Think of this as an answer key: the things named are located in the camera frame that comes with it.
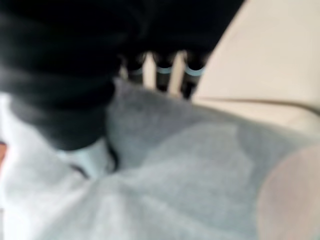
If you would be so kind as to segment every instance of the cloth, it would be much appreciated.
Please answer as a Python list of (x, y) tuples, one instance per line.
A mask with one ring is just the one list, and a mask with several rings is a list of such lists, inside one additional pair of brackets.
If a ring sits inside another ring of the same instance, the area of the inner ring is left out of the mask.
[(120, 169), (90, 181), (9, 102), (1, 99), (5, 240), (257, 240), (265, 179), (319, 142), (120, 81), (106, 123)]

